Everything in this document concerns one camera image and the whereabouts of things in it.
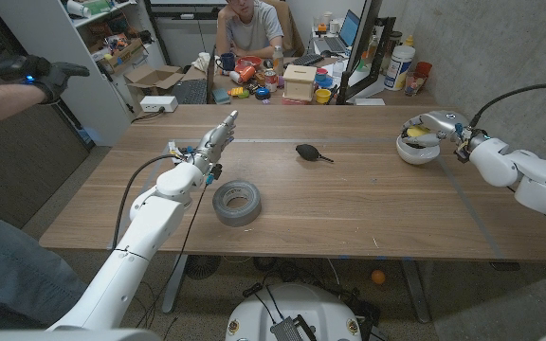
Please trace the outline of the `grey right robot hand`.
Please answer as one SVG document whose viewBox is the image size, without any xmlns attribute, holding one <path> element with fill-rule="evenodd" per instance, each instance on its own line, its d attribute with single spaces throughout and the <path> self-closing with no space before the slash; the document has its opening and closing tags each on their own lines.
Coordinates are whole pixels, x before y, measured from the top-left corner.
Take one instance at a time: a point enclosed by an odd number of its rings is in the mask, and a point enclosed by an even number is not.
<svg viewBox="0 0 546 341">
<path fill-rule="evenodd" d="M 455 142 L 460 153 L 471 153 L 469 143 L 477 135 L 487 135 L 471 127 L 467 119 L 453 111 L 431 111 L 413 117 L 402 126 L 400 138 L 412 147 L 438 146 L 442 140 Z"/>
</svg>

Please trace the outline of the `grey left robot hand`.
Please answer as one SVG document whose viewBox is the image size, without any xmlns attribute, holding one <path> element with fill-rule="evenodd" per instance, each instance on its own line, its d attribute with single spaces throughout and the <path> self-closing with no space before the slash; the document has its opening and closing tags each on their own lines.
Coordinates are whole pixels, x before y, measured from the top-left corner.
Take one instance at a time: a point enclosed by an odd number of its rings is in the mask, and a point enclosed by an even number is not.
<svg viewBox="0 0 546 341">
<path fill-rule="evenodd" d="M 200 140 L 191 162 L 203 174 L 218 162 L 222 151 L 234 139 L 235 120 L 238 115 L 237 110 L 232 111 L 217 127 L 208 131 Z"/>
</svg>

